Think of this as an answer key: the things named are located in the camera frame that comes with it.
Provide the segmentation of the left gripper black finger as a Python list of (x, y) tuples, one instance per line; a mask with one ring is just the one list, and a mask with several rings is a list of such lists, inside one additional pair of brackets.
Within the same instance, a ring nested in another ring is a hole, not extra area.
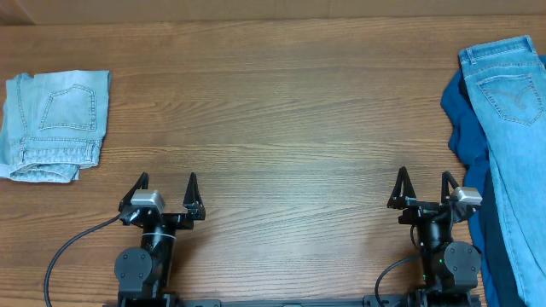
[(137, 179), (136, 183), (129, 190), (129, 192), (121, 199), (119, 202), (118, 211), (123, 211), (125, 206), (128, 206), (131, 203), (131, 198), (138, 189), (148, 189), (148, 173), (143, 172), (141, 176)]
[(183, 199), (183, 206), (188, 210), (188, 213), (205, 212), (205, 207), (200, 197), (197, 176), (193, 172), (189, 176), (188, 185)]

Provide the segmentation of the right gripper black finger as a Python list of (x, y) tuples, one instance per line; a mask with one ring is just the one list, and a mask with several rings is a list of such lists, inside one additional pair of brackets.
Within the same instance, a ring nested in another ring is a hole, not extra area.
[(450, 201), (450, 191), (458, 187), (459, 184), (452, 174), (449, 171), (444, 171), (442, 173), (441, 203), (447, 204)]
[(395, 182), (392, 194), (390, 196), (391, 200), (398, 200), (398, 199), (415, 199), (415, 190), (413, 188), (413, 185), (410, 181), (409, 173), (405, 166), (402, 166), (398, 170), (397, 180)]

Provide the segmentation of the light blue denim shorts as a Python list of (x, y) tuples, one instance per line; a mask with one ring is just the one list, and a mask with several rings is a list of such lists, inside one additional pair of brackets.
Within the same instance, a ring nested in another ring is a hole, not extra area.
[(1, 177), (68, 183), (97, 166), (110, 84), (108, 70), (21, 73), (7, 80)]

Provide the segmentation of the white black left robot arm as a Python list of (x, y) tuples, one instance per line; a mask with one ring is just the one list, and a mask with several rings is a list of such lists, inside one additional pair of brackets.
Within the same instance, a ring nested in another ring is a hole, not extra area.
[(194, 222), (206, 219), (197, 177), (192, 173), (183, 198), (185, 212), (167, 213), (157, 190), (148, 188), (144, 172), (119, 202), (119, 220), (124, 226), (142, 229), (140, 246), (128, 248), (115, 260), (119, 282), (118, 306), (181, 306), (176, 293), (166, 290), (178, 230), (191, 230)]

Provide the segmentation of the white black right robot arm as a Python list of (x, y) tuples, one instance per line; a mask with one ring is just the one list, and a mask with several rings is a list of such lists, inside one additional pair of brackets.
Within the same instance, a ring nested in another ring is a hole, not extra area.
[(380, 274), (375, 283), (377, 303), (384, 304), (379, 295), (383, 277), (401, 264), (419, 260), (424, 285), (402, 295), (401, 306), (479, 306), (479, 298), (471, 291), (478, 286), (483, 253), (473, 244), (454, 240), (452, 230), (455, 224), (469, 220), (481, 202), (476, 188), (460, 186), (449, 171), (442, 173), (439, 202), (418, 200), (407, 169), (401, 167), (387, 206), (402, 212), (398, 222), (410, 226), (410, 239), (418, 253)]

